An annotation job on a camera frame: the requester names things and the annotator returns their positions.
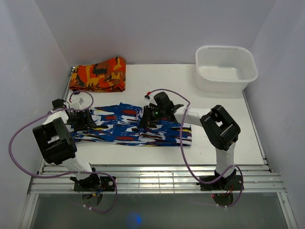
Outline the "blue white patterned trousers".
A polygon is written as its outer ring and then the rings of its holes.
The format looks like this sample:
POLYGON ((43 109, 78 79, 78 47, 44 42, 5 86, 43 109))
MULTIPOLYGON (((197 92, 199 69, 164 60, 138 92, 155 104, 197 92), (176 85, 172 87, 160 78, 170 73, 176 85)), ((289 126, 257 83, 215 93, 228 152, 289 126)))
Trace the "blue white patterned trousers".
POLYGON ((89 110, 97 128, 74 131, 74 141, 108 142, 124 146, 184 146, 192 145, 192 128, 183 124, 180 139, 180 124, 162 118, 157 124, 139 128, 143 108, 131 104, 94 107, 89 110))

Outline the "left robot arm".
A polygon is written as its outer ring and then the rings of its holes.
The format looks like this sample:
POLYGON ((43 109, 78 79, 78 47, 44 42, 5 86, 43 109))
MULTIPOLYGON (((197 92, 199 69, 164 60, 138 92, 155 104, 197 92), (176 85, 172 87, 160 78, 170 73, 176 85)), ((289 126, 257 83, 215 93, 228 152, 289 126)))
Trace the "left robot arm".
POLYGON ((62 99, 52 101, 53 109, 43 124, 33 128, 33 134, 44 160, 50 165, 59 165, 73 172, 71 180, 84 189, 96 191, 102 183, 90 163, 82 162, 77 156, 77 146, 67 126, 75 131, 95 127, 89 110, 82 110, 83 99, 67 105, 62 99))

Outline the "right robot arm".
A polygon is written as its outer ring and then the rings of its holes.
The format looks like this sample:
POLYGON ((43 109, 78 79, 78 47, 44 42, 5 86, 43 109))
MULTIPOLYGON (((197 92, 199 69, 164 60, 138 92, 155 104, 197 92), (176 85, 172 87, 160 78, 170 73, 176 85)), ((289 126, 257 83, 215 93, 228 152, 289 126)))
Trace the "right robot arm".
POLYGON ((169 121, 201 126, 216 151, 216 168, 212 176, 195 177, 201 190, 240 190, 244 188, 241 174, 234 164, 234 149, 241 129, 225 108, 216 105, 211 109, 191 108, 174 104, 165 92, 154 96, 155 103, 143 108, 140 127, 156 124, 163 118, 169 121))

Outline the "orange camouflage folded trousers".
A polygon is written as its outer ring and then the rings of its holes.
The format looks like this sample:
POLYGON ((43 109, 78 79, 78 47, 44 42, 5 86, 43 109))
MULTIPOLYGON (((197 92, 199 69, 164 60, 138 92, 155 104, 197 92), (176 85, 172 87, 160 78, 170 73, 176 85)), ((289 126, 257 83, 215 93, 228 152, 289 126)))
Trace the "orange camouflage folded trousers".
POLYGON ((106 61, 78 65, 71 74, 69 89, 72 91, 123 92, 126 88, 126 60, 114 57, 106 61))

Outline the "white plastic basin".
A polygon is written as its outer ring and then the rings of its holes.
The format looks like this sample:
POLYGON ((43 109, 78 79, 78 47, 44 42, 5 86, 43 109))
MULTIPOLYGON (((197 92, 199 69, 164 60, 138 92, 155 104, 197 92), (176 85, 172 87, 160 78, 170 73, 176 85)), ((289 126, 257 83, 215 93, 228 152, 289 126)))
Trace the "white plastic basin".
POLYGON ((202 46, 195 67, 196 85, 204 92, 240 93, 258 77, 252 53, 238 46, 202 46))

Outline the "aluminium rail frame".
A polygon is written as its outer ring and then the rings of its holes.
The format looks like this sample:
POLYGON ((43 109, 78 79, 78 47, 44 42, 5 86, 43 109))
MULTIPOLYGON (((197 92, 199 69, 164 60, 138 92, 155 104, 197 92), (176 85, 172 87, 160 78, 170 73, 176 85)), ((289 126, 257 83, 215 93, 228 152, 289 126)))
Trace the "aluminium rail frame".
MULTIPOLYGON (((94 165, 102 172, 116 176, 119 194, 187 194, 200 193, 185 166, 140 166, 140 165, 94 165)), ((279 173, 270 170, 267 163, 240 165, 244 176, 244 193, 275 193, 280 201, 287 226, 297 228, 286 188, 279 173)), ((73 194, 73 183, 69 176, 30 181, 22 228, 29 228, 40 194, 73 194)))

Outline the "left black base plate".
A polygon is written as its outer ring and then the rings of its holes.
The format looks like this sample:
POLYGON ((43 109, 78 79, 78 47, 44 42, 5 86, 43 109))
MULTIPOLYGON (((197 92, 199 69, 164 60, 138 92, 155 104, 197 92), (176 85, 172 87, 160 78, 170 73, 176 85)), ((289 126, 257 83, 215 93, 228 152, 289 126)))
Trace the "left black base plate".
POLYGON ((84 188, 80 186, 79 184, 74 184, 73 191, 76 192, 98 192, 100 190, 105 191, 105 192, 113 192, 115 191, 115 184, 113 180, 110 177, 106 176, 100 176, 101 184, 98 189, 89 189, 89 188, 84 188))

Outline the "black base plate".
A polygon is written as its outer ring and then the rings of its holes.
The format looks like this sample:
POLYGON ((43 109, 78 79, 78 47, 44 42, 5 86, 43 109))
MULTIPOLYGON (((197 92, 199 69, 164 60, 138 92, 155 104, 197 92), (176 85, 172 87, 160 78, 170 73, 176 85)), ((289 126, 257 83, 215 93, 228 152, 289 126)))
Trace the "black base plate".
POLYGON ((110 177, 106 176, 100 176, 101 184, 98 189, 89 189, 89 188, 84 188, 80 186, 79 184, 74 184, 73 191, 76 192, 98 192, 100 190, 105 191, 105 192, 113 192, 115 191, 115 184, 113 180, 110 177))
POLYGON ((240 191, 243 190, 244 187, 242 185, 242 178, 240 175, 235 175, 233 177, 221 178, 215 183, 212 184, 202 184, 197 182, 196 185, 200 186, 201 191, 240 191))

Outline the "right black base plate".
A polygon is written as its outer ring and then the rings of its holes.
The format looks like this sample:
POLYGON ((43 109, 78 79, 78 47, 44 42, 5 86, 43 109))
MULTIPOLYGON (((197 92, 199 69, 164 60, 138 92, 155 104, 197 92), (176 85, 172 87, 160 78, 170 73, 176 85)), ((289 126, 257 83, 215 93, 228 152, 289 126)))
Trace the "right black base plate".
POLYGON ((233 177, 221 178, 215 183, 212 184, 202 184, 197 182, 196 185, 200 186, 201 191, 240 191, 243 190, 244 187, 242 185, 242 178, 240 175, 235 175, 233 177))

